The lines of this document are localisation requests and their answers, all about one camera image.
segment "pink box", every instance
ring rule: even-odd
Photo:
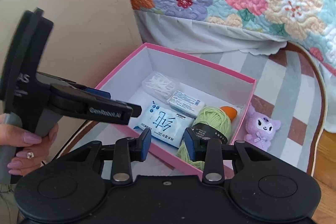
[[[233,137],[229,140],[242,139],[240,130],[247,107],[251,101],[256,80],[221,65],[203,60],[192,55],[165,47],[145,43],[131,53],[103,81],[97,89],[110,92],[111,98],[142,106],[142,110],[158,100],[142,89],[142,81],[153,71],[161,72],[181,82],[180,90],[196,97],[207,106],[232,106],[238,111],[231,126]],[[169,105],[160,102],[162,107]],[[112,125],[125,136],[137,137],[133,130],[141,118],[131,118],[128,126]],[[177,148],[152,138],[150,152],[186,175],[202,176],[202,171],[176,157]],[[232,169],[231,162],[224,164]]]

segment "beige panel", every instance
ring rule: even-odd
[[[129,0],[0,0],[0,66],[24,10],[54,22],[40,71],[96,86],[141,45]],[[63,119],[54,154],[82,121]]]

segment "green yarn ball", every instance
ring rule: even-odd
[[[211,106],[204,107],[193,122],[193,126],[198,123],[204,123],[208,126],[211,126],[212,128],[222,133],[228,139],[228,141],[230,141],[232,135],[231,121],[226,113],[220,108]],[[204,161],[191,161],[184,141],[181,143],[176,155],[181,160],[203,171]]]

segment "pink box rim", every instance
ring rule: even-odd
[[[176,50],[172,50],[163,46],[159,46],[159,45],[155,45],[155,44],[150,44],[150,43],[144,43],[142,44],[139,48],[137,48],[135,51],[133,51],[129,56],[127,56],[117,67],[115,67],[115,69],[113,69],[97,86],[96,89],[101,89],[103,87],[103,85],[105,85],[111,77],[113,77],[127,62],[129,62],[134,56],[136,56],[140,51],[142,51],[144,48],[149,48],[152,50],[157,50],[160,52],[165,52],[167,54],[171,54],[180,58],[184,58],[196,63],[199,63],[201,65],[205,65],[208,66],[210,68],[213,68],[215,70],[219,70],[221,72],[224,72],[228,75],[232,75],[236,78],[239,78],[245,82],[251,83],[252,84],[252,91],[251,91],[251,95],[249,97],[248,103],[251,102],[252,96],[253,96],[253,91],[255,89],[255,85],[256,85],[256,80],[248,77],[246,75],[243,75],[239,72],[236,72],[234,70],[228,69],[226,67],[223,67],[221,65],[215,64],[213,62],[204,60],[202,58],[196,57],[196,56],[192,56],[190,54],[184,53],[184,52],[178,52]],[[239,129],[241,128],[241,125],[243,123],[244,117],[246,115],[247,112],[247,108],[244,111],[243,114],[243,118],[241,120],[241,122],[239,123],[237,130],[235,132],[235,134],[232,137],[232,140],[235,139],[236,135],[238,134]],[[124,133],[127,133],[129,136],[131,137],[137,137],[139,136],[139,134],[131,129],[128,126],[123,126],[123,125],[114,125],[116,128],[118,128],[119,130],[121,130]],[[177,168],[178,170],[180,170],[181,172],[183,172],[186,175],[198,175],[200,179],[202,179],[202,174],[203,172],[199,169],[197,169],[196,167],[182,161],[180,158],[178,158],[175,155],[172,155],[171,153],[167,152],[166,150],[162,149],[161,147],[159,147],[158,145],[151,143],[150,146],[150,150],[151,153],[153,153],[154,155],[156,155],[157,157],[159,157],[160,159],[162,159],[163,161],[165,161],[166,163],[172,165],[174,168]]]

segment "plush toy ear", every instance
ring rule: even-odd
[[[272,124],[273,124],[275,130],[278,130],[281,127],[281,121],[279,121],[279,120],[273,120]]]
[[[250,104],[247,108],[246,116],[250,117],[255,113],[255,108]]]

